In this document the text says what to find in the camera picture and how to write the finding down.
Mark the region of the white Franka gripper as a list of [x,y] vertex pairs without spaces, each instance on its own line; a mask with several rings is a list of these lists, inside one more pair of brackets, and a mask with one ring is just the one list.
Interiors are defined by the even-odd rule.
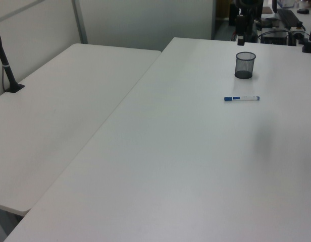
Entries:
[[246,33],[246,16],[237,15],[236,17],[236,34],[237,36],[237,45],[244,46],[244,34]]

